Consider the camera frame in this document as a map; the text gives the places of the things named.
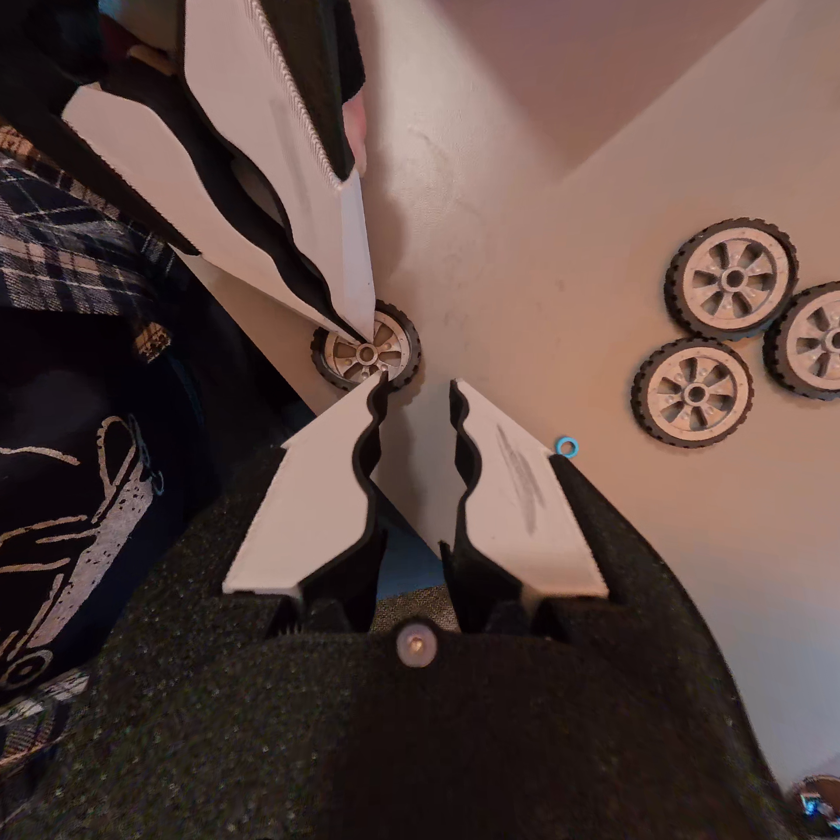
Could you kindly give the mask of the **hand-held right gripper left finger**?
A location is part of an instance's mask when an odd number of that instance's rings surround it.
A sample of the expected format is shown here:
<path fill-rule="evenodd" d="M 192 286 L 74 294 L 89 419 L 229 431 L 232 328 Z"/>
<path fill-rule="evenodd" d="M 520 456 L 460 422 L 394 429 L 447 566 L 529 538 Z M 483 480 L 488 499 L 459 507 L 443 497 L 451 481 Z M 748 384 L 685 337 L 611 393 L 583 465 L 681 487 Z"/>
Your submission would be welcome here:
<path fill-rule="evenodd" d="M 370 632 L 386 547 L 371 473 L 388 396 L 388 375 L 373 374 L 281 446 L 222 593 L 285 598 L 301 624 L 336 602 L 351 632 Z"/>

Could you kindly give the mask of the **grey toy wheel black tyre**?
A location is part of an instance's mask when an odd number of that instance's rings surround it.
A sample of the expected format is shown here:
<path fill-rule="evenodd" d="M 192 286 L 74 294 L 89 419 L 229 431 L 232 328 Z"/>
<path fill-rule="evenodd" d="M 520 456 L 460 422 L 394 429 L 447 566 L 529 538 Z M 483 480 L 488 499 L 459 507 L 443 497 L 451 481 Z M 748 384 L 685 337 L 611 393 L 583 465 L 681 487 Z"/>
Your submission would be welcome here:
<path fill-rule="evenodd" d="M 786 391 L 813 400 L 839 397 L 839 282 L 793 296 L 765 333 L 763 360 Z"/>
<path fill-rule="evenodd" d="M 631 408 L 651 438 L 678 448 L 707 448 L 731 436 L 754 398 L 749 367 L 727 345 L 704 337 L 667 343 L 639 367 Z"/>
<path fill-rule="evenodd" d="M 780 316 L 799 268 L 784 231 L 758 218 L 726 219 L 679 247 L 665 273 L 665 305 L 690 334 L 729 342 L 751 338 Z"/>
<path fill-rule="evenodd" d="M 375 303 L 372 341 L 361 343 L 316 329 L 311 342 L 311 360 L 318 373 L 345 392 L 381 372 L 387 373 L 394 391 L 401 390 L 417 374 L 422 354 L 413 322 L 402 310 L 382 300 Z"/>

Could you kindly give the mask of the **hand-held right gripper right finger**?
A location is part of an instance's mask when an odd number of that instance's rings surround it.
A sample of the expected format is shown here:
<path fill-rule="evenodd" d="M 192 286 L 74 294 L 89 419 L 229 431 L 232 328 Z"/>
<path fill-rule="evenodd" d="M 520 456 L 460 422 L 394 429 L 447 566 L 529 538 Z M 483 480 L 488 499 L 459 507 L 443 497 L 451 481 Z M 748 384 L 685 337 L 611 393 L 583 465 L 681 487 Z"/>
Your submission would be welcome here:
<path fill-rule="evenodd" d="M 556 454 L 462 378 L 450 382 L 455 467 L 465 484 L 452 545 L 441 544 L 458 627 L 490 632 L 504 613 L 527 633 L 552 599 L 610 592 L 554 469 Z"/>

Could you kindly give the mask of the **person's dark trousers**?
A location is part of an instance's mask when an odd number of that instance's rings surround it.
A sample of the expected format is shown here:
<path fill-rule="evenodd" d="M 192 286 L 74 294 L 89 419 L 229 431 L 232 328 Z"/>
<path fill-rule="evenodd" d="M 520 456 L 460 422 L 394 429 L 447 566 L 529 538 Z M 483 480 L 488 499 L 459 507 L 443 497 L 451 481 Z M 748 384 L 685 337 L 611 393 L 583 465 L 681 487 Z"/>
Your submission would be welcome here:
<path fill-rule="evenodd" d="M 435 551 L 408 524 L 383 518 L 387 541 L 377 582 L 378 601 L 440 586 L 444 569 Z"/>

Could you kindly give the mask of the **person's plaid shirt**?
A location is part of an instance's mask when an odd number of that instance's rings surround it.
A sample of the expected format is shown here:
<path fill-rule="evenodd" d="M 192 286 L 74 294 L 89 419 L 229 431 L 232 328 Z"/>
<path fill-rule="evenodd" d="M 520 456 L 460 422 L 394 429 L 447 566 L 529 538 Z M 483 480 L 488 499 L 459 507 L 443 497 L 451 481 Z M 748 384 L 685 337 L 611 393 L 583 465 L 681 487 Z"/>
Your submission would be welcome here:
<path fill-rule="evenodd" d="M 161 304 L 168 292 L 188 289 L 188 274 L 142 225 L 67 173 L 4 155 L 1 222 L 1 315 L 115 317 L 129 325 L 134 351 L 147 362 L 172 346 Z M 49 754 L 60 740 L 87 686 L 87 662 L 2 702 L 3 776 Z"/>

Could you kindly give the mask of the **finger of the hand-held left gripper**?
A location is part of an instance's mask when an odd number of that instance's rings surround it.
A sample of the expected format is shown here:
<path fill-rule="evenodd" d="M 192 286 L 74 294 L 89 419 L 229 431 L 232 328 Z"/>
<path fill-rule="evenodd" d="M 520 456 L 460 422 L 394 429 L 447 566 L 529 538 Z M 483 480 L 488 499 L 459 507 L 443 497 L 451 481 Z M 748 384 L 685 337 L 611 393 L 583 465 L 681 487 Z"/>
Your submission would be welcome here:
<path fill-rule="evenodd" d="M 250 182 L 276 206 L 339 319 L 373 338 L 375 288 L 361 179 L 336 174 L 260 2 L 187 1 L 183 78 Z"/>
<path fill-rule="evenodd" d="M 61 117 L 184 237 L 187 246 L 175 247 L 182 256 L 195 251 L 319 326 L 360 340 L 283 228 L 240 184 L 225 150 L 197 140 L 190 119 L 184 145 L 152 108 L 98 86 L 79 87 Z"/>

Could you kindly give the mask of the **person's left hand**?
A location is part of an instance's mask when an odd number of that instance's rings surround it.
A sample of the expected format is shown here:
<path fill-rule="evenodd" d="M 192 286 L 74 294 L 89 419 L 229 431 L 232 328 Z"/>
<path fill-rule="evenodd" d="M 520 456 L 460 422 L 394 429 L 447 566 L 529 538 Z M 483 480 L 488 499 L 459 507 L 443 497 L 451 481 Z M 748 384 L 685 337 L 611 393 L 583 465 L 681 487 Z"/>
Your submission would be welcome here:
<path fill-rule="evenodd" d="M 353 156 L 354 168 L 359 176 L 363 177 L 367 169 L 367 119 L 362 88 L 343 104 L 342 114 L 344 133 Z"/>

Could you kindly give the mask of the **person's dark printed t-shirt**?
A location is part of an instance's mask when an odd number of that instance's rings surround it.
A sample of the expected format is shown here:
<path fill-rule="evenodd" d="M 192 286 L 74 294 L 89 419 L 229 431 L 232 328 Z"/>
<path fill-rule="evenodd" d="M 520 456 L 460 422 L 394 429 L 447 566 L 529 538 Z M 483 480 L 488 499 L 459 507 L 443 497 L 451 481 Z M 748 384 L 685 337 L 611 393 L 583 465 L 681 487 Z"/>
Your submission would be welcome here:
<path fill-rule="evenodd" d="M 82 665 L 264 450 L 285 384 L 211 301 L 152 362 L 120 318 L 2 311 L 2 702 Z"/>

